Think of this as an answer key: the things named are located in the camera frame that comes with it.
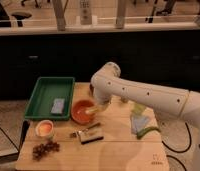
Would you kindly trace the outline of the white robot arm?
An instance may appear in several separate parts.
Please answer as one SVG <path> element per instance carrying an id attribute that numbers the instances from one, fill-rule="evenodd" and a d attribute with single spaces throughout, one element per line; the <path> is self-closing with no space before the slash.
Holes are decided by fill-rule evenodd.
<path id="1" fill-rule="evenodd" d="M 199 130 L 191 171 L 200 171 L 200 93 L 187 89 L 135 82 L 120 78 L 120 67 L 107 62 L 92 77 L 93 96 L 99 105 L 116 95 L 154 110 L 174 115 Z"/>

